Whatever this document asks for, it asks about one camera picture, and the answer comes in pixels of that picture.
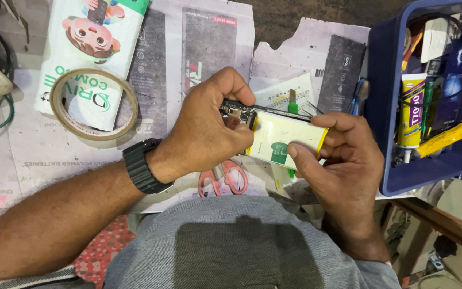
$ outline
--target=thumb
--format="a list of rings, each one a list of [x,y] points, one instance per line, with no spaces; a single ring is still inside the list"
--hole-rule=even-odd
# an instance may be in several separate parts
[[[302,174],[311,187],[317,188],[326,178],[327,172],[318,163],[315,156],[307,148],[296,143],[289,144],[286,151],[294,160],[297,171]]]
[[[235,148],[239,151],[250,148],[254,142],[254,133],[245,123],[237,125],[233,131]]]

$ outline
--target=red polka dot fabric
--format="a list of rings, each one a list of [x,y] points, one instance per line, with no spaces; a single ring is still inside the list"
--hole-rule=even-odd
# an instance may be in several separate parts
[[[85,281],[94,282],[97,289],[101,289],[106,268],[122,248],[135,237],[135,234],[128,230],[128,216],[117,217],[76,258],[74,262],[76,273]]]

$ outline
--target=green pry tool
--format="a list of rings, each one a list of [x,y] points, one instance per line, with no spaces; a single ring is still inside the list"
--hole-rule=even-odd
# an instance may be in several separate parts
[[[295,94],[295,90],[293,89],[290,89],[290,102],[288,104],[288,112],[299,114],[299,105],[296,102],[296,94]],[[290,176],[290,178],[294,178],[295,171],[292,169],[288,169],[288,175]]]

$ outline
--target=forearm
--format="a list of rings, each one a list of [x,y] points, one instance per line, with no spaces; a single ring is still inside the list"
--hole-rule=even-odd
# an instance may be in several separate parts
[[[52,272],[144,194],[123,161],[61,181],[0,217],[0,279]]]
[[[357,222],[354,227],[340,224],[330,214],[324,215],[322,230],[352,259],[387,262],[390,260],[384,238],[373,216]]]

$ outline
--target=watch strap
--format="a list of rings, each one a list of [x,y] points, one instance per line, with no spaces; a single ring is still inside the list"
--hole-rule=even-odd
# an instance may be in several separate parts
[[[174,182],[164,184],[151,173],[145,154],[154,150],[161,139],[147,139],[124,150],[124,162],[133,184],[145,194],[158,194],[171,188]]]

